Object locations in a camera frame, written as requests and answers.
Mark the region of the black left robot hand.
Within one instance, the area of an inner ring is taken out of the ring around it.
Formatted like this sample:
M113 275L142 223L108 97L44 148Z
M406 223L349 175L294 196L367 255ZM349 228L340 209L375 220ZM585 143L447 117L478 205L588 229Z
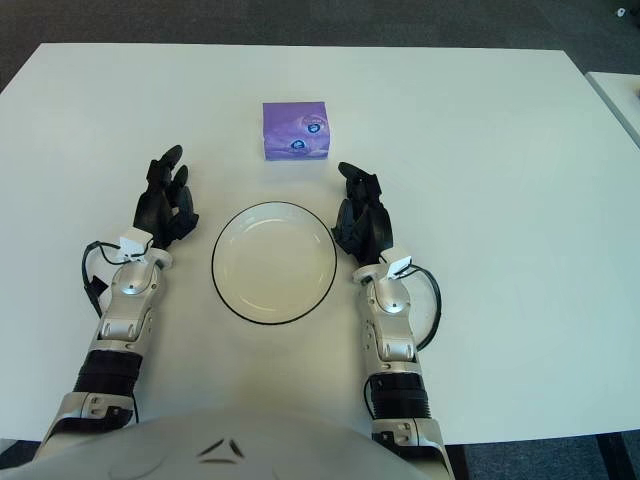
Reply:
M182 165L173 173L182 154L182 146L175 145L160 159L150 162L147 188L141 194L134 214L133 226L150 233L153 246L163 250L191 233L199 220L187 186L188 167Z

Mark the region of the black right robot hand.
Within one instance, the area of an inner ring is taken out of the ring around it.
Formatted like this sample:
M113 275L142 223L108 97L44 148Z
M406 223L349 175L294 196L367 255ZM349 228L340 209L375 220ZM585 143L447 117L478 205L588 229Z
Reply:
M393 247L391 220L380 201L378 178L347 162L340 162L338 170L346 179L346 198L331 233L360 266L375 264L384 250Z

